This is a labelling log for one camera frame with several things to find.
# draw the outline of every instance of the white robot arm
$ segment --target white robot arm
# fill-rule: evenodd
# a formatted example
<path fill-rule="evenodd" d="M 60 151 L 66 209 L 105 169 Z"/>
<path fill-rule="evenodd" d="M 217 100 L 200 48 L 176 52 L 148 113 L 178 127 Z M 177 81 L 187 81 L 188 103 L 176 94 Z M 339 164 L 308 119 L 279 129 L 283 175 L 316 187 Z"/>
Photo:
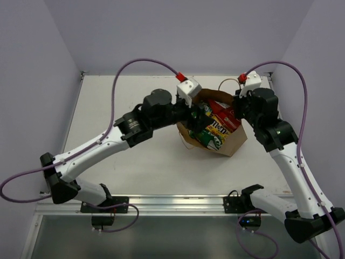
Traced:
<path fill-rule="evenodd" d="M 271 89 L 260 88 L 261 79 L 255 71 L 248 74 L 245 85 L 236 91 L 233 108 L 237 119 L 245 119 L 253 127 L 257 140 L 263 145 L 282 171 L 296 203 L 287 202 L 263 189 L 260 185 L 242 190 L 240 206 L 246 210 L 260 208 L 284 223 L 297 243 L 305 242 L 331 228 L 330 213 L 337 224 L 345 219 L 342 208 L 334 208 L 313 177 L 303 154 L 298 162 L 298 138 L 292 126 L 278 118 L 278 98 Z M 313 195 L 302 169 L 322 201 Z"/>
<path fill-rule="evenodd" d="M 196 132 L 207 127 L 213 120 L 204 114 L 201 106 L 192 103 L 192 98 L 200 90 L 197 81 L 185 78 L 177 85 L 177 100 L 172 104 L 172 96 L 168 91 L 156 89 L 144 98 L 143 104 L 116 120 L 105 138 L 106 132 L 103 132 L 66 153 L 42 155 L 42 166 L 56 165 L 44 170 L 53 202 L 59 204 L 75 199 L 101 207 L 112 205 L 112 197 L 104 184 L 90 183 L 78 176 L 108 156 L 151 138 L 153 131 L 159 128 L 177 122 Z M 93 143 L 96 145 L 81 152 Z"/>

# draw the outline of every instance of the brown paper bag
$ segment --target brown paper bag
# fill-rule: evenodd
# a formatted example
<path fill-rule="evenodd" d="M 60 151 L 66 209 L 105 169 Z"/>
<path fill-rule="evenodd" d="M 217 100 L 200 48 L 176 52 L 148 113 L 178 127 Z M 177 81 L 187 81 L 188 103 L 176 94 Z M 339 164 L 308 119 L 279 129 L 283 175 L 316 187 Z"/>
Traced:
<path fill-rule="evenodd" d="M 202 89 L 198 95 L 196 95 L 193 99 L 194 103 L 198 103 L 202 100 L 213 99 L 220 103 L 232 105 L 233 97 L 231 94 L 228 94 L 223 91 L 216 91 L 211 89 Z M 202 148 L 207 151 L 215 152 L 222 155 L 232 156 L 235 152 L 243 145 L 243 143 L 247 140 L 247 135 L 244 132 L 243 126 L 240 125 L 234 132 L 232 132 L 226 139 L 223 145 L 220 147 L 219 150 L 211 150 L 204 147 L 198 140 L 193 139 L 190 137 L 188 130 L 181 124 L 177 124 L 178 131 L 180 132 L 183 139 L 195 146 Z"/>

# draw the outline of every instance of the cable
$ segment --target cable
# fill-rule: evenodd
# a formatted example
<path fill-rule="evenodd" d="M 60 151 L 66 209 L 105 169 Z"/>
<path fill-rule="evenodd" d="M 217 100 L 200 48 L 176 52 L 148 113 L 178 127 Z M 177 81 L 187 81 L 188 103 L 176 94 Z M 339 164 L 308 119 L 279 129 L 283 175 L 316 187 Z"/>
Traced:
<path fill-rule="evenodd" d="M 180 135 L 181 142 L 186 147 L 186 149 L 191 150 L 191 149 L 195 148 L 195 146 L 193 146 L 193 145 L 191 145 L 191 147 L 187 147 L 187 145 L 185 144 L 184 139 L 183 139 L 182 134 L 181 134 L 180 131 L 178 132 L 178 135 Z"/>
<path fill-rule="evenodd" d="M 239 223 L 241 222 L 241 220 L 243 219 L 244 216 L 246 216 L 247 214 L 250 214 L 250 213 L 257 213 L 257 212 L 263 212 L 261 209 L 254 209 L 254 210 L 251 210 L 249 212 L 246 212 L 245 214 L 243 214 L 241 217 L 239 217 L 238 221 L 237 221 L 237 224 L 236 224 L 236 239 L 239 243 L 239 245 L 243 248 L 243 250 L 249 254 L 251 257 L 255 258 L 255 259 L 273 259 L 277 256 L 278 252 L 279 252 L 279 246 L 276 242 L 276 240 L 274 240 L 273 238 L 271 238 L 270 236 L 268 236 L 267 234 L 265 233 L 262 233 L 262 232 L 259 232 L 259 231 L 251 231 L 249 229 L 245 229 L 247 230 L 248 232 L 251 232 L 251 233 L 254 233 L 254 234 L 257 234 L 257 235 L 260 235 L 260 236 L 264 236 L 266 238 L 268 238 L 269 240 L 271 240 L 274 245 L 275 245 L 275 252 L 273 255 L 271 255 L 270 257 L 258 257 L 256 256 L 255 254 L 251 253 L 245 246 L 244 244 L 242 244 L 241 242 L 241 239 L 239 238 L 239 226 L 241 226 Z"/>
<path fill-rule="evenodd" d="M 218 91 L 220 90 L 220 87 L 222 86 L 222 84 L 223 84 L 224 82 L 226 82 L 226 81 L 229 81 L 229 80 L 235 81 L 235 82 L 238 84 L 239 88 L 241 89 L 241 85 L 240 85 L 240 83 L 239 83 L 239 81 L 238 81 L 237 79 L 234 79 L 234 78 L 226 78 L 226 79 L 224 79 L 223 81 L 220 82 L 220 84 L 219 84 L 219 86 L 218 86 Z"/>
<path fill-rule="evenodd" d="M 233 193 L 237 193 L 237 197 L 238 197 L 238 191 L 236 191 L 236 190 L 232 190 L 227 196 L 230 197 L 230 195 Z"/>
<path fill-rule="evenodd" d="M 161 61 L 158 61 L 158 60 L 154 60 L 154 59 L 150 59 L 150 58 L 138 58 L 138 59 L 133 59 L 127 63 L 125 63 L 122 67 L 120 67 L 120 69 L 118 70 L 118 72 L 116 73 L 116 76 L 114 78 L 114 82 L 113 82 L 113 86 L 112 86 L 112 112 L 111 112 L 111 119 L 110 119 L 110 123 L 109 123 L 109 126 L 106 130 L 106 132 L 104 133 L 104 135 L 99 139 L 100 141 L 102 141 L 104 138 L 106 138 L 110 132 L 110 130 L 112 129 L 112 126 L 113 126 L 113 122 L 114 122 L 114 111 L 115 111 L 115 107 L 114 107 L 114 100 L 115 100 L 115 86 L 116 86 L 116 82 L 119 78 L 119 75 L 120 73 L 122 72 L 123 69 L 125 69 L 128 65 L 132 64 L 132 63 L 135 63 L 135 62 L 140 62 L 140 61 L 148 61 L 148 62 L 152 62 L 152 63 L 157 63 L 157 64 L 160 64 L 164 67 L 166 67 L 167 69 L 169 69 L 171 72 L 173 72 L 175 75 L 178 75 L 178 72 L 173 69 L 171 66 L 161 62 Z M 77 157 L 78 155 L 81 155 L 83 153 L 85 153 L 86 151 L 88 151 L 90 148 L 94 147 L 95 145 L 98 145 L 97 142 L 94 142 L 92 144 L 90 144 L 89 146 L 83 148 L 82 150 L 80 150 L 79 152 L 76 152 L 75 154 L 65 158 L 65 161 L 69 161 L 75 157 Z M 29 170 L 29 171 L 24 171 L 22 173 L 18 173 L 18 174 L 15 174 L 9 178 L 7 178 L 6 180 L 4 180 L 1 184 L 0 184 L 0 197 L 2 197 L 3 199 L 7 200 L 7 201 L 10 201 L 10 202 L 15 202 L 15 203 L 29 203 L 29 202 L 36 202 L 36 201 L 41 201 L 41 200 L 44 200 L 44 199 L 47 199 L 47 198 L 50 198 L 51 195 L 47 195 L 47 196 L 44 196 L 44 197 L 39 197 L 39 198 L 36 198 L 36 199 L 31 199 L 31 200 L 17 200 L 17 199 L 12 199 L 8 196 L 6 196 L 3 192 L 3 189 L 5 187 L 5 185 L 14 180 L 15 178 L 18 178 L 18 177 L 21 177 L 23 175 L 28 175 L 28 174 L 33 174 L 33 173 L 37 173 L 37 172 L 40 172 L 40 171 L 43 171 L 43 170 L 47 170 L 47 169 L 50 169 L 50 168 L 53 168 L 55 166 L 59 166 L 61 165 L 63 162 L 57 162 L 53 165 L 50 165 L 50 166 L 46 166 L 46 167 L 42 167 L 42 168 L 37 168 L 37 169 L 33 169 L 33 170 Z"/>
<path fill-rule="evenodd" d="M 321 249 L 320 247 L 318 247 L 317 244 L 315 244 L 312 240 L 309 240 L 309 242 L 316 248 L 317 251 L 319 251 L 319 253 L 320 253 L 321 255 L 324 256 L 324 258 L 330 259 L 330 258 L 328 257 L 328 255 L 326 255 L 326 253 L 325 253 L 324 251 L 322 251 L 322 249 Z"/>
<path fill-rule="evenodd" d="M 87 205 L 92 207 L 92 208 L 95 208 L 95 209 L 112 209 L 112 208 L 117 208 L 117 207 L 122 207 L 122 206 L 128 206 L 128 207 L 133 207 L 136 210 L 136 217 L 135 217 L 135 219 L 133 219 L 133 221 L 130 224 L 128 224 L 122 228 L 118 228 L 118 229 L 97 229 L 98 231 L 101 231 L 101 232 L 114 233 L 114 232 L 119 232 L 119 231 L 125 230 L 125 229 L 131 227 L 139 218 L 139 209 L 137 208 L 136 205 L 133 205 L 130 203 L 116 204 L 116 205 L 112 205 L 112 206 L 108 206 L 108 207 L 99 207 L 99 206 L 95 206 L 95 205 L 92 205 L 89 203 L 87 203 Z"/>
<path fill-rule="evenodd" d="M 250 72 L 252 72 L 253 70 L 257 69 L 258 67 L 261 67 L 261 66 L 264 66 L 264 65 L 267 65 L 267 64 L 281 64 L 281 65 L 285 65 L 285 66 L 288 66 L 290 68 L 292 68 L 299 76 L 299 78 L 301 79 L 302 81 L 302 85 L 303 85 L 303 91 L 304 91 L 304 108 L 303 108 L 303 116 L 302 116 L 302 123 L 301 123 L 301 130 L 300 130 L 300 134 L 299 134 L 299 139 L 298 139 L 298 142 L 297 142 L 297 160 L 298 160 L 298 163 L 301 165 L 303 162 L 302 162 L 302 159 L 301 159 L 301 144 L 302 144 L 302 137 L 303 137 L 303 132 L 304 132 L 304 127 L 305 127 L 305 123 L 306 123 L 306 117 L 307 117 L 307 106 L 308 106 L 308 92 L 307 92 L 307 85 L 306 85 L 306 81 L 302 75 L 302 73 L 292 64 L 288 63 L 288 62 L 284 62 L 284 61 L 267 61 L 267 62 L 263 62 L 263 63 L 260 63 L 254 67 L 252 67 L 251 69 L 248 70 L 248 72 L 246 72 L 246 75 L 248 75 Z M 321 198 L 319 197 L 318 193 L 316 192 L 316 190 L 314 189 L 314 186 L 313 184 L 311 183 L 308 175 L 307 175 L 307 172 L 306 170 L 301 167 L 301 171 L 302 171 L 302 174 L 310 188 L 310 190 L 312 191 L 313 195 L 315 196 L 316 200 L 318 201 L 319 204 L 321 204 L 322 200 Z M 328 218 L 333 230 L 334 230 L 334 234 L 336 236 L 336 239 L 337 239 L 337 242 L 338 242 L 338 246 L 339 246 L 339 258 L 340 259 L 343 259 L 344 258 L 344 252 L 343 252 L 343 245 L 342 245 L 342 242 L 341 242 L 341 237 L 340 237 L 340 234 L 338 232 L 338 229 L 332 219 L 332 216 L 330 215 L 330 213 L 327 211 L 327 208 L 325 206 L 321 206 L 324 213 L 326 214 L 326 217 Z"/>

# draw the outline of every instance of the white table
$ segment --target white table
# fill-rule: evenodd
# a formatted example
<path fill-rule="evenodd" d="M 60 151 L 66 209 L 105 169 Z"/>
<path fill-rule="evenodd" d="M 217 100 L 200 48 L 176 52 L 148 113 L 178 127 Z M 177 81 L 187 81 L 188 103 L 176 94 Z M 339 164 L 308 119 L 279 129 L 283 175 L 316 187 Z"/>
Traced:
<path fill-rule="evenodd" d="M 77 147 L 106 129 L 111 111 L 113 76 L 86 76 L 75 109 L 65 151 Z M 203 88 L 216 89 L 228 77 L 194 76 Z M 122 76 L 115 91 L 115 119 L 142 103 L 156 88 L 176 93 L 173 76 Z M 263 87 L 269 87 L 263 77 Z M 238 85 L 223 84 L 234 94 Z M 280 169 L 243 121 L 248 140 L 231 158 L 194 148 L 186 149 L 176 126 L 154 132 L 152 139 L 108 157 L 81 177 L 104 183 L 112 194 L 227 194 L 253 184 L 274 194 L 290 194 Z"/>

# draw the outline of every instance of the lavender wall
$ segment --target lavender wall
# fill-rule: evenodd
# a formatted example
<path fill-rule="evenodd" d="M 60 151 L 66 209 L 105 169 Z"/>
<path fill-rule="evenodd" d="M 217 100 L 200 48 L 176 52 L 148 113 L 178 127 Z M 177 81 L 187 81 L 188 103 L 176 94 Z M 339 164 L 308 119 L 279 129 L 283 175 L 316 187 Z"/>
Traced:
<path fill-rule="evenodd" d="M 41 0 L 0 4 L 0 181 L 59 152 L 79 88 L 79 70 Z M 40 173 L 8 184 L 11 197 L 37 197 Z M 1 258 L 19 258 L 35 204 L 0 199 Z"/>
<path fill-rule="evenodd" d="M 345 85 L 343 0 L 315 0 L 290 43 L 284 61 L 296 65 L 306 78 L 309 107 L 302 149 L 315 178 L 335 206 L 345 208 Z M 300 127 L 303 92 L 296 75 L 279 66 L 273 83 L 285 120 Z M 339 229 L 345 240 L 345 223 Z M 338 251 L 334 234 L 332 258 Z"/>
<path fill-rule="evenodd" d="M 91 74 L 114 74 L 138 57 L 185 73 L 237 74 L 281 59 L 313 0 L 45 2 L 76 64 Z M 125 73 L 167 71 L 140 64 Z"/>

